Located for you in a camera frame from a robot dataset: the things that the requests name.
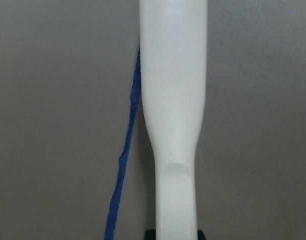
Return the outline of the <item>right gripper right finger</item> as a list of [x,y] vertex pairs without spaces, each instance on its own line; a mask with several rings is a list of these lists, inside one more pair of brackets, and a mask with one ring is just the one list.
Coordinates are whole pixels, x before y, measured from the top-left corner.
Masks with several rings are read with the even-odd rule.
[[198,240],[207,240],[205,233],[200,229],[197,230],[197,237]]

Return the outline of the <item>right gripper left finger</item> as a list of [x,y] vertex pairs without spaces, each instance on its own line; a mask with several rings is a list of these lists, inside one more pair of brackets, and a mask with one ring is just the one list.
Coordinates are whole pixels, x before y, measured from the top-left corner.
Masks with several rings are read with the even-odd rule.
[[156,230],[155,229],[145,230],[144,240],[156,240]]

